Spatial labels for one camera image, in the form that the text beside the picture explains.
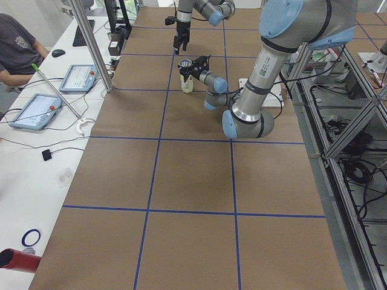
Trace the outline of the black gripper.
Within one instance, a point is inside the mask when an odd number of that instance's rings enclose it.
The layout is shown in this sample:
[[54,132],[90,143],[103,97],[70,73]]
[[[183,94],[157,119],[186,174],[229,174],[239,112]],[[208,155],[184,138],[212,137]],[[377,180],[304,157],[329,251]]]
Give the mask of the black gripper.
[[193,78],[204,82],[207,78],[207,75],[210,73],[209,69],[209,60],[211,55],[200,56],[196,59],[189,59],[190,65],[188,68],[180,68],[180,76],[182,77],[182,82],[187,82],[189,75]]
[[187,50],[187,45],[190,40],[190,22],[179,20],[176,16],[168,16],[164,20],[165,25],[177,24],[177,33],[174,36],[174,54],[180,53],[180,42],[183,43],[183,51]]

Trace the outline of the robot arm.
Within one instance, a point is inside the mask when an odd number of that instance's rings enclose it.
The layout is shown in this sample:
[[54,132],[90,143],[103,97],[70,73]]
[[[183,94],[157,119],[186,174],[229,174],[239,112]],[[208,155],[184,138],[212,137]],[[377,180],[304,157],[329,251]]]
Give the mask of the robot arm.
[[222,118],[227,138],[265,137],[275,121],[262,104],[286,58],[303,43],[311,50],[347,44],[354,37],[356,11],[357,1],[268,1],[259,21],[262,47],[239,97],[226,93],[227,82],[210,72],[206,56],[182,60],[180,74],[207,86],[207,109],[228,107]]
[[175,14],[164,20],[165,25],[177,25],[173,42],[174,54],[179,55],[181,47],[183,51],[186,51],[190,41],[193,10],[196,10],[207,22],[216,27],[221,21],[231,18],[235,13],[235,9],[234,1],[179,1]]

